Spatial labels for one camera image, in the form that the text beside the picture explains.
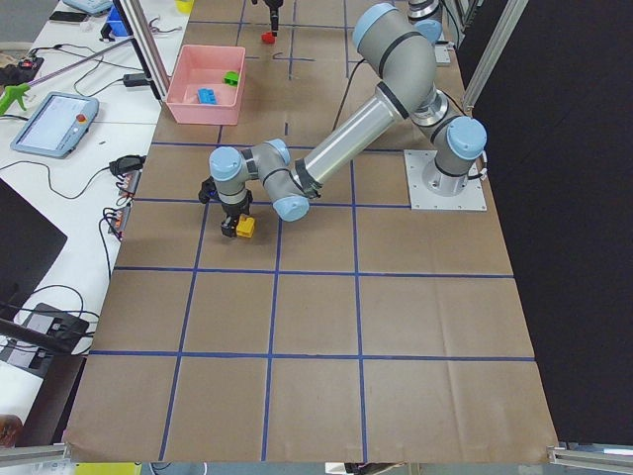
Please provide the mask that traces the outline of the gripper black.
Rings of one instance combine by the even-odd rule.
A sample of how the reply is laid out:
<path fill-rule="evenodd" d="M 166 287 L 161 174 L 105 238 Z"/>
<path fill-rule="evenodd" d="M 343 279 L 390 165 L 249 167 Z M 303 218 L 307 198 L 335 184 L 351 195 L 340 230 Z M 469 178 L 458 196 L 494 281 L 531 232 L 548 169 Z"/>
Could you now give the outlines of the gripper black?
<path fill-rule="evenodd" d="M 221 222 L 222 234 L 227 238 L 237 237 L 237 226 L 241 215 L 250 215 L 250 205 L 253 201 L 250 190 L 244 190 L 239 195 L 226 197 L 220 196 L 220 202 L 226 213 L 225 219 Z"/>
<path fill-rule="evenodd" d="M 264 0 L 270 11 L 271 35 L 276 38 L 279 30 L 279 9 L 283 6 L 284 0 Z"/>

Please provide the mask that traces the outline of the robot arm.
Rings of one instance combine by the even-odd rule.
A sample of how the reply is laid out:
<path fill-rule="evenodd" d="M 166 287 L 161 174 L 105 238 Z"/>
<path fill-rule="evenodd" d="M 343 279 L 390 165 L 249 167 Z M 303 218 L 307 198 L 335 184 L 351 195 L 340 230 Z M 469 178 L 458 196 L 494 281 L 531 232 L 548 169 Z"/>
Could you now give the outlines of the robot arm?
<path fill-rule="evenodd" d="M 487 132 L 476 119 L 460 114 L 434 83 L 437 35 L 423 22 L 411 24 L 389 3 L 366 10 L 352 34 L 357 52 L 377 73 L 374 94 L 305 157 L 292 160 L 282 140 L 249 148 L 221 146 L 209 157 L 209 177 L 198 199 L 221 204 L 224 236 L 243 234 L 250 215 L 249 181 L 263 186 L 278 217 L 302 219 L 322 185 L 392 125 L 411 120 L 435 147 L 435 153 L 408 182 L 440 201 L 462 195 L 484 172 L 472 173 L 485 157 Z"/>
<path fill-rule="evenodd" d="M 269 9 L 270 31 L 262 35 L 262 41 L 266 44 L 274 44 L 279 31 L 279 10 L 283 6 L 282 0 L 265 0 L 264 4 Z M 435 30 L 441 33 L 441 18 L 439 15 L 439 1 L 408 1 L 407 18 L 416 23 L 434 21 L 438 24 Z M 377 4 L 369 8 L 358 20 L 353 34 L 352 41 L 356 46 L 368 32 L 369 28 L 384 16 L 387 12 L 394 10 L 395 7 L 390 4 Z"/>

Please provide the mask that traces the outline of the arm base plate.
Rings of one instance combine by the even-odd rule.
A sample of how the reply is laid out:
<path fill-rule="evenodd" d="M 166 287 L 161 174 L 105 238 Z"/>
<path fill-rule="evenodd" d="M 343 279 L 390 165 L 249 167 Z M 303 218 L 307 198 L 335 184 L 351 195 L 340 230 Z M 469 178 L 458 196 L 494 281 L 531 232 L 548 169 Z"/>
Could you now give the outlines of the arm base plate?
<path fill-rule="evenodd" d="M 449 54 L 449 42 L 444 39 L 442 30 L 427 32 L 424 37 L 433 45 L 435 60 L 438 66 L 449 66 L 451 58 Z"/>
<path fill-rule="evenodd" d="M 442 173 L 435 150 L 405 149 L 405 170 L 410 208 L 430 212 L 485 212 L 488 209 L 482 180 L 475 164 L 460 177 Z"/>

